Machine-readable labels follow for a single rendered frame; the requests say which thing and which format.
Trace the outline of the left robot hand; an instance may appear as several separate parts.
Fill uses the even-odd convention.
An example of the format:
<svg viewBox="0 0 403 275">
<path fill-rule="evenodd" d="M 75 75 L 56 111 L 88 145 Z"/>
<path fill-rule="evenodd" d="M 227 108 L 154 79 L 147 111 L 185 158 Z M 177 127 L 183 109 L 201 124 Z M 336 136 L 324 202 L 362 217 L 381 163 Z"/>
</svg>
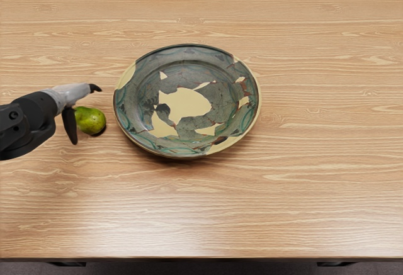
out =
<svg viewBox="0 0 403 275">
<path fill-rule="evenodd" d="M 96 84 L 72 83 L 43 89 L 42 92 L 49 95 L 57 107 L 57 115 L 62 115 L 64 129 L 73 145 L 78 143 L 77 123 L 73 106 L 77 101 L 102 89 Z"/>
</svg>

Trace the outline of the patterned green ceramic plate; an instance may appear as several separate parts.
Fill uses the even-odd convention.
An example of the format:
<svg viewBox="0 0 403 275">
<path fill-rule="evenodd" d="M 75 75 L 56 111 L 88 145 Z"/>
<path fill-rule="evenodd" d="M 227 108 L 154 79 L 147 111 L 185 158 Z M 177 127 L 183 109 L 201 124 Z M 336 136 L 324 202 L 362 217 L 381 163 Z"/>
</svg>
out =
<svg viewBox="0 0 403 275">
<path fill-rule="evenodd" d="M 158 48 L 137 59 L 113 94 L 115 118 L 137 146 L 172 159 L 221 152 L 245 137 L 261 109 L 249 67 L 198 44 Z"/>
</svg>

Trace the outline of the green pear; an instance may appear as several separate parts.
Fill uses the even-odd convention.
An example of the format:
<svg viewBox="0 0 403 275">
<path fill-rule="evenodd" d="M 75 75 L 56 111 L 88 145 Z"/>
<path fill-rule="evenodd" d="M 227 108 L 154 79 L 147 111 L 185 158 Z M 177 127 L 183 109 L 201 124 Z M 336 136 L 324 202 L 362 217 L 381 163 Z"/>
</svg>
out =
<svg viewBox="0 0 403 275">
<path fill-rule="evenodd" d="M 106 127 L 106 116 L 96 108 L 78 106 L 74 108 L 78 129 L 88 135 L 97 135 Z"/>
</svg>

